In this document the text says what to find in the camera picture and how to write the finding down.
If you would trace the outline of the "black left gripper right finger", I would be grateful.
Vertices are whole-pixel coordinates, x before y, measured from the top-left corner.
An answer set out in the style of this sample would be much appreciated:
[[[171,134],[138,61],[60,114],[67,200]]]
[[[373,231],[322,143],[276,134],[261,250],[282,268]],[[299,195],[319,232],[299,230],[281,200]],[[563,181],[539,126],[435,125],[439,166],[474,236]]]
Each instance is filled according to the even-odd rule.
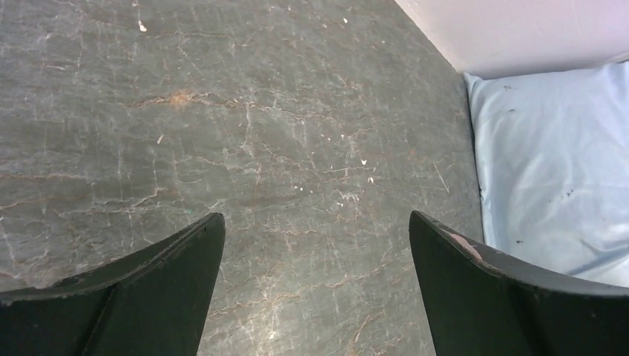
[[[569,277],[413,211],[409,242],[438,355],[626,355],[628,290]]]

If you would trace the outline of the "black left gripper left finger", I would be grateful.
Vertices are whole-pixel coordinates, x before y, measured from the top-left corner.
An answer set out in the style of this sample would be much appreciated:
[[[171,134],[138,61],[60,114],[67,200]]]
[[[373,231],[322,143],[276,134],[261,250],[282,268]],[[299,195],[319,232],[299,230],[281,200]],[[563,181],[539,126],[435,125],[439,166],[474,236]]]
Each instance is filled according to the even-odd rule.
[[[44,289],[1,294],[3,355],[195,355],[225,243],[213,213]]]

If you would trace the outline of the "light blue pillowcase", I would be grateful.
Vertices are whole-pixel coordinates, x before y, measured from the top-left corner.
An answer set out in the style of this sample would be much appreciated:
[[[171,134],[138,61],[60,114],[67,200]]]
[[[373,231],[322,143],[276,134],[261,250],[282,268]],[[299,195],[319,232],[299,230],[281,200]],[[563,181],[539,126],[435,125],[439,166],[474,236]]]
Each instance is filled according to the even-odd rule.
[[[465,82],[484,242],[628,285],[628,64]]]

